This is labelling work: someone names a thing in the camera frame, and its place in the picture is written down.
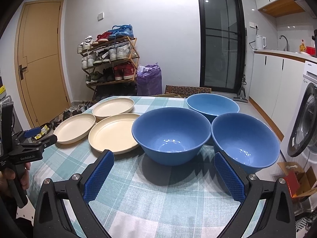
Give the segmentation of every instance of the light blue bowl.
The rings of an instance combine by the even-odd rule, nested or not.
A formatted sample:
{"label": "light blue bowl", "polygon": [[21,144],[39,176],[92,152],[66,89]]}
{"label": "light blue bowl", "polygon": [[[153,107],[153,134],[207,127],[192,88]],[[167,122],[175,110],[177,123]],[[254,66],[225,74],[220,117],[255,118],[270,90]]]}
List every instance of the light blue bowl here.
{"label": "light blue bowl", "polygon": [[211,135],[210,122],[195,111],[166,107],[141,115],[132,135],[157,163],[181,165],[196,156]]}
{"label": "light blue bowl", "polygon": [[211,135],[215,152],[224,150],[247,174],[273,165],[280,154],[276,135],[263,122],[242,113],[214,119]]}
{"label": "light blue bowl", "polygon": [[186,99],[189,108],[204,115],[210,123],[224,113],[238,113],[240,108],[233,100],[216,94],[195,94]]}

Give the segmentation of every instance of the person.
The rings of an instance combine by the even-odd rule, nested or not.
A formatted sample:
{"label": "person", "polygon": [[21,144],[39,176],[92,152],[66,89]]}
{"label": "person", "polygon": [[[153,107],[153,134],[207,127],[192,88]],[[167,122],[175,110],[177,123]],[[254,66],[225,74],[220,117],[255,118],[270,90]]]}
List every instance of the person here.
{"label": "person", "polygon": [[[25,172],[22,176],[20,182],[23,190],[27,190],[30,186],[30,175],[29,170],[31,168],[31,163],[25,164]],[[15,199],[12,197],[10,189],[8,187],[7,180],[13,180],[15,178],[15,172],[12,169],[6,168],[4,171],[0,172],[0,196],[4,202],[4,205],[9,212],[12,219],[15,221],[16,225],[24,233],[27,238],[33,237],[33,226],[30,220],[25,218],[16,218],[17,204]]]}

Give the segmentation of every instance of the door handle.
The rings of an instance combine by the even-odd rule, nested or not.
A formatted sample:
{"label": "door handle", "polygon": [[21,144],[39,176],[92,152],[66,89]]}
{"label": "door handle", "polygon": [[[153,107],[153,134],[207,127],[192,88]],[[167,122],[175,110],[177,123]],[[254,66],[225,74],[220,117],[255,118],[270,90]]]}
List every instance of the door handle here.
{"label": "door handle", "polygon": [[26,70],[27,67],[22,67],[22,65],[19,65],[19,73],[20,73],[20,79],[23,80],[23,71]]}

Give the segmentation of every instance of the blue sneaker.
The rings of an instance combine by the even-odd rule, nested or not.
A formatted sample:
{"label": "blue sneaker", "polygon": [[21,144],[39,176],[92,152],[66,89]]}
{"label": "blue sneaker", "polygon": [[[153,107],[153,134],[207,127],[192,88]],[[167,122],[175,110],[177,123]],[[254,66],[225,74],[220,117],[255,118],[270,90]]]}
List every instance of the blue sneaker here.
{"label": "blue sneaker", "polygon": [[112,34],[110,36],[108,36],[108,40],[114,40],[116,38],[120,38],[120,37],[131,37],[133,38],[133,29],[131,25],[122,25],[122,26],[117,26],[114,25],[112,27]]}

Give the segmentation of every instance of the table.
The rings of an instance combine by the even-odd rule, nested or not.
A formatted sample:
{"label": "table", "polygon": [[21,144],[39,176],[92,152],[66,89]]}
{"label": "table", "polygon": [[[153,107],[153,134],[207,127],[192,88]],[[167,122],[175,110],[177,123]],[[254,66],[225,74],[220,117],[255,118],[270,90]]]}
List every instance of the table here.
{"label": "table", "polygon": [[[134,100],[132,112],[138,114],[163,107],[188,108],[181,98],[125,97]],[[45,178],[69,179],[82,173],[98,155],[90,147],[88,137],[45,149],[43,160],[31,165],[31,203],[36,205]],[[155,163],[141,147],[116,155],[109,176],[89,205],[112,238],[217,237],[240,203],[230,196],[214,167],[213,157],[214,150],[209,145],[204,145],[190,162],[174,167]],[[251,235],[263,206],[264,201],[260,201],[244,237]],[[70,203],[66,203],[66,208],[77,234],[85,237]]]}

